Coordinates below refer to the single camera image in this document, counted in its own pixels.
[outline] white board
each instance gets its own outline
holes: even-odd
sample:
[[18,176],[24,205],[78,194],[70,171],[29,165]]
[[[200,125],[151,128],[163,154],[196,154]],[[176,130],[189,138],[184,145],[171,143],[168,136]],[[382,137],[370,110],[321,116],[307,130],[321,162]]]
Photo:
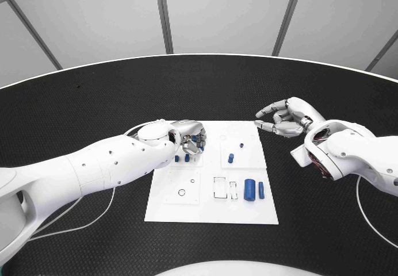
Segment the white board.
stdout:
[[[278,224],[252,121],[200,123],[207,134],[203,154],[190,156],[184,162],[184,153],[179,150],[179,162],[154,170],[145,221]],[[228,163],[229,154],[235,156],[232,163]],[[255,180],[255,201],[243,200],[245,179]],[[258,197],[258,182],[264,183],[264,199]]]

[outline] gray vertical strip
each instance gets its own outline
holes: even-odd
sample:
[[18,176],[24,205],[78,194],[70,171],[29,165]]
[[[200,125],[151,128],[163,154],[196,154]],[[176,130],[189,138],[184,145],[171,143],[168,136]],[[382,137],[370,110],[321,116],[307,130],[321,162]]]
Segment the gray vertical strip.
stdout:
[[369,66],[366,67],[365,71],[366,72],[370,72],[370,70],[373,69],[375,67],[375,64],[379,62],[379,60],[382,59],[385,53],[388,52],[388,49],[389,47],[392,46],[393,42],[396,41],[398,39],[398,31],[395,32],[395,34],[392,35],[388,43],[385,44],[383,48],[380,49],[378,55],[375,56],[375,59],[372,60]]
[[40,46],[40,48],[42,48],[42,50],[43,50],[47,58],[50,59],[50,62],[53,64],[53,66],[56,67],[56,70],[60,70],[62,66],[60,66],[60,64],[59,64],[59,62],[56,60],[56,57],[53,56],[52,51],[47,48],[47,45],[43,42],[42,37],[39,36],[37,31],[34,30],[34,28],[31,26],[31,23],[29,22],[29,19],[27,19],[24,13],[23,13],[23,11],[21,11],[21,9],[20,9],[16,1],[14,0],[7,0],[7,2],[8,2],[8,5],[10,5],[10,8],[14,11],[16,16],[18,17],[20,22],[24,25],[24,28],[27,29],[27,31],[29,31],[31,37],[34,38],[34,40],[36,40],[36,42],[37,42],[37,44],[39,44],[39,46]]
[[166,54],[168,55],[168,54],[173,54],[174,51],[173,51],[170,21],[168,21],[167,0],[157,0],[157,6],[158,6]]
[[279,49],[282,47],[285,32],[288,31],[288,25],[290,25],[295,5],[297,5],[297,0],[290,0],[288,1],[288,6],[285,8],[284,20],[282,20],[281,26],[279,26],[278,37],[275,39],[275,46],[274,46],[272,56],[279,55]]

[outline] robotic hand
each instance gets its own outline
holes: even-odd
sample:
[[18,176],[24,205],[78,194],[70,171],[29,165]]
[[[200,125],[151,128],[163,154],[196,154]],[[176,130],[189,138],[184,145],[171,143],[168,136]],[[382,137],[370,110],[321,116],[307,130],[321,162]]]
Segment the robotic hand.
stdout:
[[0,168],[0,266],[65,204],[164,167],[180,146],[190,155],[202,153],[206,131],[200,122],[181,120],[168,124],[158,120],[140,126],[72,154],[23,167]]
[[357,174],[380,191],[398,196],[398,136],[375,137],[354,123],[326,121],[313,106],[294,97],[261,109],[256,118],[272,111],[275,124],[256,120],[255,126],[285,137],[305,133],[304,144],[290,152],[301,167],[314,163],[323,178],[331,180]]

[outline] round table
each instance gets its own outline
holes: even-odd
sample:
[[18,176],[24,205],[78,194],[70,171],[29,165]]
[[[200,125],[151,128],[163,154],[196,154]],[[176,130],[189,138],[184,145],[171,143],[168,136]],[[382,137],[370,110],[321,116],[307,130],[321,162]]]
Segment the round table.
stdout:
[[[398,135],[398,83],[388,78],[277,57],[164,55],[80,66],[1,88],[0,167],[65,155],[158,118],[255,120],[265,105],[290,97],[326,119]],[[268,262],[323,275],[398,275],[398,250],[360,215],[356,177],[333,182],[314,166],[297,165],[290,151],[303,136],[259,136],[279,225],[144,222],[150,173],[117,188],[88,228],[27,242],[4,275],[155,275],[210,260]],[[43,233],[91,222],[111,192],[88,195]],[[398,243],[398,198],[362,181],[360,200],[372,224]]]

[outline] black table surface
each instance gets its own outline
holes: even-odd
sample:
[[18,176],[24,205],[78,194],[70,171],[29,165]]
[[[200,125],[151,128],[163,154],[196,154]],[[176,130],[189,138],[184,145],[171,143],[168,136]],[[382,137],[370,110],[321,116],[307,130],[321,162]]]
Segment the black table surface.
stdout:
[[[386,79],[268,57],[144,57],[0,90],[0,167],[65,155],[158,118],[255,120],[265,105],[290,97],[326,119],[356,122],[376,136],[398,134],[398,83]],[[144,222],[150,173],[115,189],[112,206],[88,228],[27,242],[4,275],[155,275],[210,260],[269,262],[321,275],[398,275],[398,249],[357,208],[356,177],[333,182],[313,165],[297,165],[290,151],[303,136],[259,131],[259,137],[279,225]],[[111,193],[88,195],[43,233],[91,222]],[[362,181],[360,199],[370,222],[398,243],[398,198]]]

